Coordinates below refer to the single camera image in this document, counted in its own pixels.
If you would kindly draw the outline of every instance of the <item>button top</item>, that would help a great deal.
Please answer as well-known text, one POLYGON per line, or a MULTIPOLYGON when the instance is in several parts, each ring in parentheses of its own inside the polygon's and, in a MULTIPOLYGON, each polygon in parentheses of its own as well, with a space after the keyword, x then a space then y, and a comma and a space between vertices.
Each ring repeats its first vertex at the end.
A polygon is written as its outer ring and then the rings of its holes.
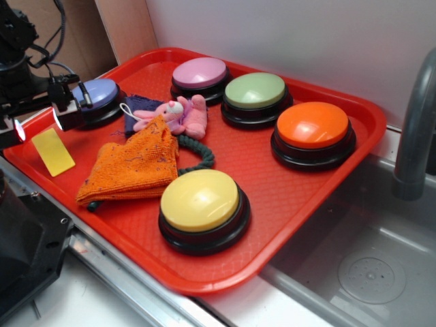
POLYGON ((285 82, 277 75, 250 73, 239 76, 225 88, 230 105, 257 109, 277 103, 285 95, 285 82))
POLYGON ((280 138, 301 149, 320 149, 340 141, 348 130, 348 116, 340 107, 324 102, 297 104, 277 120, 280 138))
POLYGON ((227 74, 225 63, 216 58, 196 58, 179 65, 172 77, 180 87, 201 89, 217 84, 227 74))
MULTIPOLYGON (((88 80, 83 83, 87 88, 89 96, 93 102, 92 108, 84 107, 84 111, 97 110, 100 107, 111 102, 118 94, 118 87, 116 83, 109 78, 97 78, 95 80, 88 80)), ((72 91, 73 96, 79 101, 83 101, 83 94, 79 87, 75 87, 72 91)))
POLYGON ((166 221, 183 232, 205 232, 225 223, 239 204, 238 187, 218 170, 196 170, 172 181, 161 198, 166 221))

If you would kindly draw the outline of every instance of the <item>yellow card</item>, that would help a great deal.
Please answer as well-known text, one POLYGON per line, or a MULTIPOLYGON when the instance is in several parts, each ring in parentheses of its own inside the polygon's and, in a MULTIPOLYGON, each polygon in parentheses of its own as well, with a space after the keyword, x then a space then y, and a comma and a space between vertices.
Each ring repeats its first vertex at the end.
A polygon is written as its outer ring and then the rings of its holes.
POLYGON ((32 137, 32 143, 52 177, 76 165, 54 128, 32 137))

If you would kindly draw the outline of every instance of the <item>orange towel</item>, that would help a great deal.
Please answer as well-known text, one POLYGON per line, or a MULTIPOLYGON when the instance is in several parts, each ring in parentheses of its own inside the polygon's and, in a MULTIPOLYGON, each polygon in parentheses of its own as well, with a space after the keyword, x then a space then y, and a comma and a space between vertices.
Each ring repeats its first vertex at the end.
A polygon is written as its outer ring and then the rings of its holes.
POLYGON ((76 201, 88 205, 92 201, 160 196, 177 178, 177 157, 177 139, 162 116, 157 116, 124 145, 103 145, 76 201))

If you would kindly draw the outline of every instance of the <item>gray faucet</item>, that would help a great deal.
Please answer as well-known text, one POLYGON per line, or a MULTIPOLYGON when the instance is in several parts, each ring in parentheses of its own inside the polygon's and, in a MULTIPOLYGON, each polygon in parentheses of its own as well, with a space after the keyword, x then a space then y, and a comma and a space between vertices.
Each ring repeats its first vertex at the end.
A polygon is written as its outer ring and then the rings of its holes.
POLYGON ((426 172, 436 174, 436 48, 430 51, 411 92, 396 157, 392 193, 417 200, 426 172))

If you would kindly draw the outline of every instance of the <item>pink stuffed bunny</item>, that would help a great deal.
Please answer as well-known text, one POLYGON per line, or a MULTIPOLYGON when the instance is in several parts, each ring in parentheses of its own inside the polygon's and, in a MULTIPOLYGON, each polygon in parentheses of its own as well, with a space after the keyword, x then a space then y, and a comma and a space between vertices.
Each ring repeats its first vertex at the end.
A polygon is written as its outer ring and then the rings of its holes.
POLYGON ((191 99, 177 97, 183 106, 182 126, 184 134, 196 140, 201 140, 206 135, 207 106, 202 95, 194 95, 191 99))
POLYGON ((185 131, 185 126, 181 125, 183 113, 183 105, 176 101, 161 104, 155 111, 135 110, 134 116, 140 120, 134 125, 134 131, 144 129, 151 119, 161 114, 172 134, 182 134, 185 131))

